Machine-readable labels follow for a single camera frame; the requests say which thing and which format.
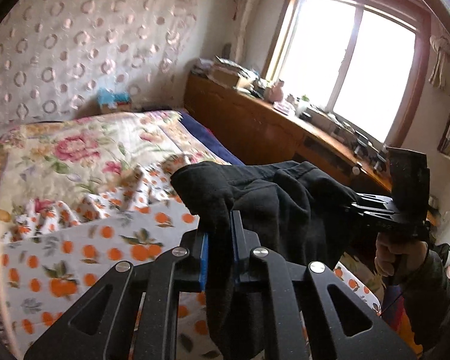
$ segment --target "silver rivet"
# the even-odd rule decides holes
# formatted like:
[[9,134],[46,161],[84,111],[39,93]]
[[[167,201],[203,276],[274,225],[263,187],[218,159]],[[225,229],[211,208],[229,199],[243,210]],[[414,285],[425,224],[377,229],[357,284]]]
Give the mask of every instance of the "silver rivet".
[[325,265],[320,261],[313,261],[310,263],[310,269],[316,274],[321,274],[325,271]]
[[129,262],[126,261],[120,261],[116,266],[115,269],[117,272],[126,272],[131,268],[131,265]]
[[265,257],[266,255],[268,255],[268,250],[265,247],[256,247],[253,250],[253,254],[257,257]]
[[185,256],[187,253],[188,253],[187,249],[185,249],[184,247],[181,247],[181,246],[177,246],[176,248],[174,248],[172,250],[172,254],[175,257],[182,257],[182,256]]

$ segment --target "person's hand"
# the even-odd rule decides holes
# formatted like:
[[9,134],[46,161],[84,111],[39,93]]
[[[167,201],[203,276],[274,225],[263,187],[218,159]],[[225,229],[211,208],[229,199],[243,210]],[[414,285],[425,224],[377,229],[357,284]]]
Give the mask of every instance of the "person's hand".
[[420,268],[427,256],[427,244],[425,242],[414,240],[405,243],[392,243],[385,233],[378,234],[376,246],[375,267],[382,276],[393,276],[395,274],[392,264],[398,254],[405,254],[407,257],[406,271],[403,272],[403,276],[408,276]]

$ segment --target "window frame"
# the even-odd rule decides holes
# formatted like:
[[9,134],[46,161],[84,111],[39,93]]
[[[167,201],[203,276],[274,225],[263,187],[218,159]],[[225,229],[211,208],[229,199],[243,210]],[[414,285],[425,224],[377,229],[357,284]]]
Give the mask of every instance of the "window frame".
[[[385,17],[415,33],[415,47],[412,66],[409,72],[406,88],[395,119],[390,127],[387,138],[383,142],[387,146],[401,147],[408,130],[415,117],[420,97],[425,85],[428,59],[430,57],[429,39],[431,35],[430,13],[409,0],[336,0],[356,7],[354,27],[349,39],[346,53],[339,69],[334,89],[332,90],[326,111],[332,112],[338,99],[338,95],[347,75],[353,56],[363,11]],[[296,28],[296,19],[300,9],[300,0],[285,0],[279,21],[275,29],[274,37],[262,70],[262,77],[268,80],[276,80],[287,57],[293,33]],[[335,114],[339,121],[352,125],[356,130],[370,137],[374,145],[381,145],[366,131],[355,126],[342,116]]]

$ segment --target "patterned wall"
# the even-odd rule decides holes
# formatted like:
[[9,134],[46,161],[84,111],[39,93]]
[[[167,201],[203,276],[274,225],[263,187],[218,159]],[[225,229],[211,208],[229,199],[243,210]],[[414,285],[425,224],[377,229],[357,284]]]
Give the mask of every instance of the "patterned wall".
[[75,117],[99,88],[172,103],[197,0],[20,0],[0,24],[0,135]]

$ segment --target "wooden cabinet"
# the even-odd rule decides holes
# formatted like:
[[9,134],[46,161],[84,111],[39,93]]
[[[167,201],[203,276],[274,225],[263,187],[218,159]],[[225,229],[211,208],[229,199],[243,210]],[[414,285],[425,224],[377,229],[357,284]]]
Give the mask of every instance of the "wooden cabinet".
[[357,161],[348,147],[261,100],[190,75],[184,102],[191,116],[247,165],[309,161],[357,192],[388,195],[391,190],[389,181],[374,174],[368,164],[354,176]]

